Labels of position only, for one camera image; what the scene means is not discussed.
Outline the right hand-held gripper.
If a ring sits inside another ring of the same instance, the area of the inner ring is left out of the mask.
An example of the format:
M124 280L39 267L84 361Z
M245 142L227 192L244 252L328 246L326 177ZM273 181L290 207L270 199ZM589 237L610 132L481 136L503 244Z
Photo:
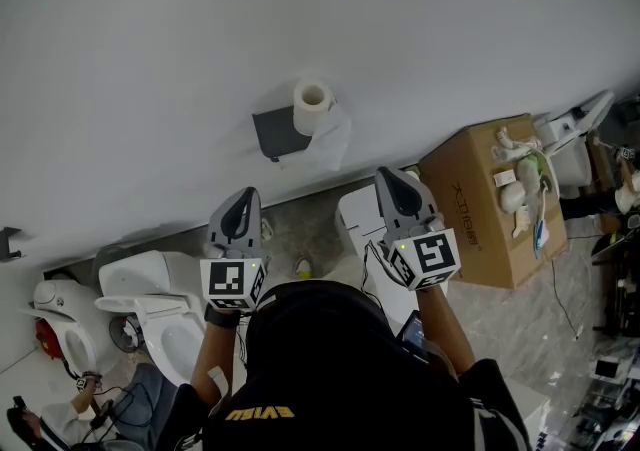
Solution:
M386 233L382 268L396 284L421 291L448 281L461 268L455 233L414 171L379 167L374 184Z

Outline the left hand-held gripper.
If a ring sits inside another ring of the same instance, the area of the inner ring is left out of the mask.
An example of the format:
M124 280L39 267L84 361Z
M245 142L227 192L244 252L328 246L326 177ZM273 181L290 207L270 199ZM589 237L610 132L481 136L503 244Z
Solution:
M211 215L200 260L204 300L216 309L253 312L264 286L269 252L261 238L261 200L254 187L229 196ZM233 249L224 246L233 245Z

